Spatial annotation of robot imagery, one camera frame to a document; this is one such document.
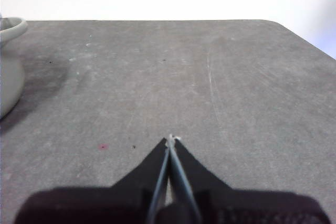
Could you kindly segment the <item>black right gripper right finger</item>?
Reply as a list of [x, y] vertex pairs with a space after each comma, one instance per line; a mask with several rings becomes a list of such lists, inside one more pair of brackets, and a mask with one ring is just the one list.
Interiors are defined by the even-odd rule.
[[327, 223], [327, 214], [308, 196], [286, 191], [234, 189], [170, 138], [175, 199], [185, 203], [195, 223]]

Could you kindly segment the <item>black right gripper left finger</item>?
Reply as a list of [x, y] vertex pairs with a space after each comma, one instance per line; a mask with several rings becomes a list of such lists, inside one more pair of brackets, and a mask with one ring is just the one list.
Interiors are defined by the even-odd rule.
[[147, 223], [164, 200], [169, 151], [163, 138], [145, 159], [109, 187], [58, 187], [36, 192], [15, 223]]

